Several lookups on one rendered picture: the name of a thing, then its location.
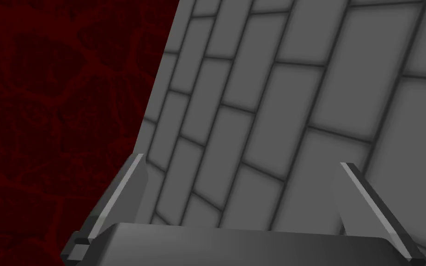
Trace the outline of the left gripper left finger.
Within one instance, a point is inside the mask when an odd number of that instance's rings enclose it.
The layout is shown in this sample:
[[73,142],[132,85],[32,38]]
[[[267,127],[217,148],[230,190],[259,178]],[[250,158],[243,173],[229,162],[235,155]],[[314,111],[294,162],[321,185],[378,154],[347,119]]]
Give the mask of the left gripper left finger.
[[117,223],[134,223],[148,183],[144,154],[132,153],[79,230],[74,242],[89,245]]

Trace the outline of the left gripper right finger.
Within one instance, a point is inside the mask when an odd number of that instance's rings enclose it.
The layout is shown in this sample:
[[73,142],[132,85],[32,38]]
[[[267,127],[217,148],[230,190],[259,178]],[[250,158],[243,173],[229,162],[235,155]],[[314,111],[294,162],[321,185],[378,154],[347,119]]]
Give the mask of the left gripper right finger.
[[385,239],[409,263],[426,263],[426,256],[355,164],[340,164],[333,196],[347,235]]

